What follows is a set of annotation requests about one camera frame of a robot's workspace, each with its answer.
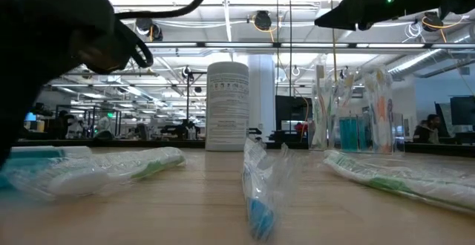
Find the table surface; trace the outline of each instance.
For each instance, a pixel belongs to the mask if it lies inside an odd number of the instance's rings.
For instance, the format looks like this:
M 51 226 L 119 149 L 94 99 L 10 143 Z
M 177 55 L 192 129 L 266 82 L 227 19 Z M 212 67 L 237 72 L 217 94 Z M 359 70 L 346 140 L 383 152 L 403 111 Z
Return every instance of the table surface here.
M 240 181 L 243 154 L 183 150 L 186 166 L 106 196 L 45 204 L 0 193 L 0 244 L 254 244 Z M 469 215 L 352 183 L 321 165 L 320 154 L 298 153 L 304 173 L 270 244 L 475 241 Z

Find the ceiling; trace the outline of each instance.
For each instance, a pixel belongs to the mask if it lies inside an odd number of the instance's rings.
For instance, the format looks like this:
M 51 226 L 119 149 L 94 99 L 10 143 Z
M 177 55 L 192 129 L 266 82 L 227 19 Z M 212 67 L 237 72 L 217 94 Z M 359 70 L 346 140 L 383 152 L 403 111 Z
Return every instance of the ceiling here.
M 129 10 L 173 10 L 187 5 L 192 0 L 110 0 L 116 12 Z M 333 5 L 337 6 L 340 0 L 334 0 Z M 292 0 L 292 11 L 289 8 L 289 0 L 227 0 L 226 8 L 224 0 L 205 0 L 202 5 L 194 12 L 174 19 L 155 20 L 163 32 L 164 42 L 306 42 L 306 43 L 331 43 L 333 41 L 333 31 L 327 28 L 316 27 L 313 25 L 315 18 L 331 10 L 330 0 Z M 261 32 L 255 28 L 252 23 L 252 17 L 258 10 L 266 10 L 272 19 L 271 33 Z M 450 15 L 445 23 L 459 24 L 445 29 L 447 36 L 457 32 L 469 23 L 470 17 L 474 12 L 466 14 L 461 19 L 459 15 Z M 419 32 L 417 26 L 411 26 L 415 18 L 421 18 L 422 14 L 406 16 L 397 21 L 382 22 L 375 24 L 367 31 L 347 31 L 335 30 L 335 42 L 347 43 L 413 43 L 413 42 L 442 42 L 441 33 Z M 132 29 L 135 28 L 134 21 L 125 21 Z M 54 85 L 87 85 L 95 84 L 102 87 L 58 87 L 64 91 L 67 88 L 71 94 L 76 93 L 95 93 L 103 95 L 103 98 L 88 97 L 84 94 L 79 95 L 79 100 L 84 101 L 143 101 L 134 103 L 135 108 L 153 107 L 152 102 L 165 101 L 171 109 L 181 109 L 186 106 L 186 87 L 170 88 L 162 86 L 167 84 L 181 84 L 184 79 L 181 72 L 185 66 L 189 66 L 193 71 L 206 71 L 207 66 L 213 62 L 230 61 L 236 58 L 245 58 L 250 53 L 268 53 L 272 55 L 277 62 L 277 51 L 275 49 L 258 50 L 253 48 L 232 49 L 232 48 L 157 48 L 152 49 L 156 60 L 154 66 L 149 70 L 137 70 L 129 66 L 121 73 L 128 72 L 134 75 L 124 76 L 80 76 L 77 75 L 85 71 L 84 67 L 71 71 L 71 75 L 66 74 L 63 77 L 51 82 Z M 285 68 L 290 62 L 290 53 L 288 50 L 281 50 L 279 58 L 281 64 L 279 67 Z M 297 77 L 292 80 L 296 84 L 309 85 L 312 82 L 315 73 L 316 62 L 326 65 L 327 73 L 331 73 L 334 68 L 332 50 L 295 50 L 292 53 L 292 66 L 297 66 L 301 71 Z M 356 71 L 362 68 L 383 66 L 402 56 L 421 53 L 420 50 L 338 50 L 336 54 L 337 69 L 348 68 Z M 128 85 L 148 84 L 154 87 L 140 87 L 138 90 L 130 92 Z M 202 75 L 195 81 L 194 86 L 202 88 L 201 93 L 195 93 L 191 89 L 190 96 L 195 101 L 194 105 L 201 108 L 205 106 L 204 97 L 206 95 L 206 75 Z M 299 88 L 299 93 L 309 96 L 310 88 Z M 279 88 L 278 94 L 288 94 L 288 88 Z

